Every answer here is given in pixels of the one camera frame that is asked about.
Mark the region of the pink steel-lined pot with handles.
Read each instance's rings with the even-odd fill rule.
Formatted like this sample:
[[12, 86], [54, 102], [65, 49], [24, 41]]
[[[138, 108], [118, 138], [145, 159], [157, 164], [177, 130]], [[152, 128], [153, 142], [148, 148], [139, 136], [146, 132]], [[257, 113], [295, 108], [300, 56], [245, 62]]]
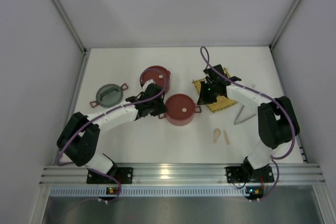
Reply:
[[185, 126], [194, 118], [196, 113], [202, 109], [188, 95], [178, 93], [170, 96], [166, 102], [166, 112], [159, 115], [159, 119], [167, 119], [172, 125]]

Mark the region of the metal tongs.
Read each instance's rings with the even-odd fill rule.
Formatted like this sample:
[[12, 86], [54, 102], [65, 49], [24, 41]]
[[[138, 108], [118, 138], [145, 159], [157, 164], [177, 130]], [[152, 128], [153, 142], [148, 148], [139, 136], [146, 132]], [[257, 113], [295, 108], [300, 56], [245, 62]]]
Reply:
[[253, 118], [257, 114], [257, 102], [256, 94], [247, 90], [246, 88], [254, 89], [255, 85], [253, 83], [240, 83], [244, 88], [234, 87], [233, 98], [240, 104], [240, 109], [234, 119], [234, 125], [241, 124], [247, 120]]

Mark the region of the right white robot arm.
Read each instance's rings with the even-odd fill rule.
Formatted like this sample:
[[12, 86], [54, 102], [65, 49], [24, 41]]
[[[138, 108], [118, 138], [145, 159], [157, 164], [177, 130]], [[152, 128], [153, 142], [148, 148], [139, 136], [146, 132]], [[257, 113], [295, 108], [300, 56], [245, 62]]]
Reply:
[[292, 142], [293, 148], [300, 128], [292, 103], [286, 96], [272, 98], [244, 85], [236, 76], [228, 77], [221, 65], [208, 67], [203, 72], [206, 77], [201, 81], [198, 105], [213, 104], [218, 97], [226, 97], [257, 115], [259, 141], [241, 164], [242, 176], [252, 182], [263, 174], [271, 161], [282, 159], [274, 157], [275, 149], [288, 142]]

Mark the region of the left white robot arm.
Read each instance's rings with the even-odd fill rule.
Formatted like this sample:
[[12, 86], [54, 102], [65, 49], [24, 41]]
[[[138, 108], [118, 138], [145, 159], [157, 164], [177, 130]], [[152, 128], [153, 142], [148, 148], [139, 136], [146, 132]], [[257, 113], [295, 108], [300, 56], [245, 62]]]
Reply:
[[126, 98], [116, 106], [89, 115], [73, 114], [57, 140], [60, 150], [57, 164], [69, 164], [60, 163], [65, 154], [76, 166], [97, 174], [104, 183], [111, 183], [116, 179], [118, 167], [106, 154], [98, 153], [100, 134], [149, 115], [163, 114], [166, 112], [163, 97], [164, 89], [150, 80], [138, 95]]

